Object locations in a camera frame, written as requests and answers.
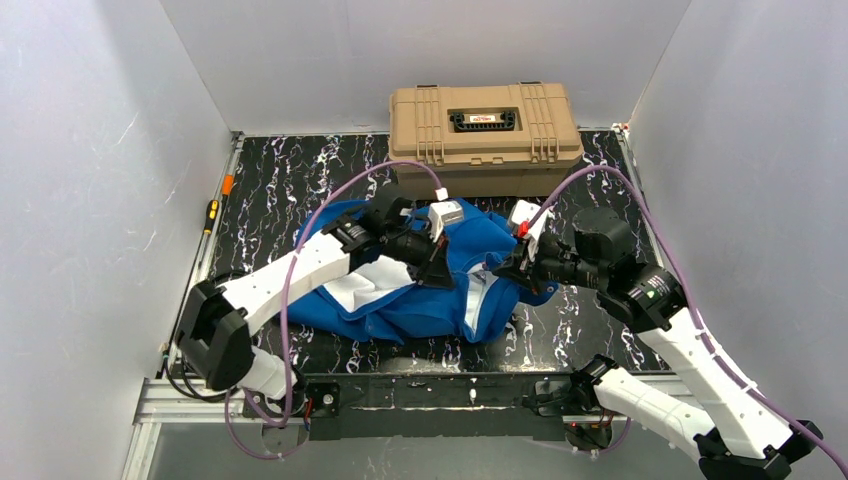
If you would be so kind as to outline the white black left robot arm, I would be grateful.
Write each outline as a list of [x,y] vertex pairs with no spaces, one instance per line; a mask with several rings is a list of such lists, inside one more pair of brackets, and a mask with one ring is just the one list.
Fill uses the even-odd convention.
[[413,201],[392,190],[343,208],[325,224],[312,217],[283,257],[223,284],[203,280],[191,287],[176,346],[211,390],[242,388],[289,400],[299,382],[290,361],[256,347],[254,335],[273,317],[285,325],[291,303],[380,258],[404,264],[417,285],[453,287],[446,229],[463,217],[456,200],[417,213]]

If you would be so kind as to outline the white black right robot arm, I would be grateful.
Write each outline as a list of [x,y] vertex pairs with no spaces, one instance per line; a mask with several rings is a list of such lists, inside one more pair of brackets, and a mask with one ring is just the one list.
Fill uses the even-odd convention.
[[595,291],[600,306],[657,352],[695,398],[677,400],[638,380],[614,360],[596,355],[564,380],[541,381],[524,398],[541,416],[623,414],[691,457],[708,479],[784,479],[822,436],[805,422],[792,426],[752,397],[708,351],[707,331],[694,324],[678,280],[641,262],[629,226],[607,208],[580,211],[574,243],[545,228],[547,211],[519,201],[507,224],[513,251],[493,269],[498,277],[538,293],[554,284]]

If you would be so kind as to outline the blue zip jacket white lining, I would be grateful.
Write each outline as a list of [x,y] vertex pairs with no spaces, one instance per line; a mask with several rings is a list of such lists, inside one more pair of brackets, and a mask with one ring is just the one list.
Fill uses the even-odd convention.
[[406,264],[380,257],[294,300],[288,322],[360,342],[455,335],[487,343],[499,338],[518,304],[542,305],[558,286],[548,283],[533,293],[493,275],[489,264],[502,262],[516,245],[507,221],[465,200],[459,203],[464,219],[446,229],[453,288],[416,285]]

